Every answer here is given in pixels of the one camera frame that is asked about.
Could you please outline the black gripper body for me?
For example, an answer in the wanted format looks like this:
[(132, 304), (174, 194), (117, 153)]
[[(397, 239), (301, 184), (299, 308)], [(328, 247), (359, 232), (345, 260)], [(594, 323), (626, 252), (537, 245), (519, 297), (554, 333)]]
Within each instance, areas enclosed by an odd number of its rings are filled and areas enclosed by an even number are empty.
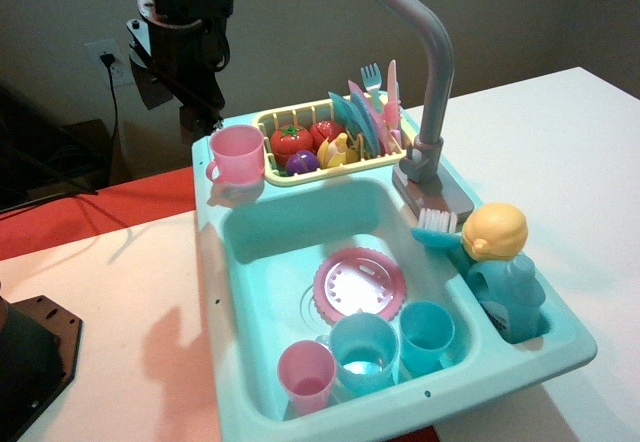
[(178, 75), (187, 67), (205, 66), (215, 73), (230, 61), (226, 36), (227, 18), (195, 19), (186, 24), (170, 24), (154, 12), (126, 23), (135, 51), (151, 71), (156, 63)]

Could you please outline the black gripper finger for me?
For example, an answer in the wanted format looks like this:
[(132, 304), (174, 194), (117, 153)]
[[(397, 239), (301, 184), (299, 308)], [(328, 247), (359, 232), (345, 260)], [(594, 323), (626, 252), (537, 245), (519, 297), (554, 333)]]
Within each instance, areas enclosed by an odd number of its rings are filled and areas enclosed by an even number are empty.
[(192, 144), (222, 128), (225, 99), (213, 71), (192, 66), (172, 75), (153, 63), (151, 73), (181, 103), (179, 121), (184, 143)]
[(131, 72), (141, 100), (148, 110), (153, 110), (170, 102), (173, 94), (149, 70), (142, 58), (135, 52), (129, 53)]

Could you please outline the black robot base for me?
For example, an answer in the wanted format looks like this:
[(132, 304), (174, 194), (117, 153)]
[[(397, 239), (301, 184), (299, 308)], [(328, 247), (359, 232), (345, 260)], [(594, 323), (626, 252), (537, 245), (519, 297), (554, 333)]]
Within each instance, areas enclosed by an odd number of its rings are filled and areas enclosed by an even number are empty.
[(82, 319), (38, 295), (1, 300), (1, 439), (18, 440), (75, 378)]

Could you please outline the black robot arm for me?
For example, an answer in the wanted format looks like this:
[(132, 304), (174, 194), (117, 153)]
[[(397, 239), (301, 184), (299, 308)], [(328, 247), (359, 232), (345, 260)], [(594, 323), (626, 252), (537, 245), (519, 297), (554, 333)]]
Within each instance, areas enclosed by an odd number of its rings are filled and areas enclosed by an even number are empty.
[(34, 12), (33, 40), (82, 35), (89, 64), (111, 92), (117, 78), (147, 109), (178, 101), (188, 143), (223, 125), (217, 75), (229, 63), (227, 21), (234, 0), (1, 0), (1, 12)]

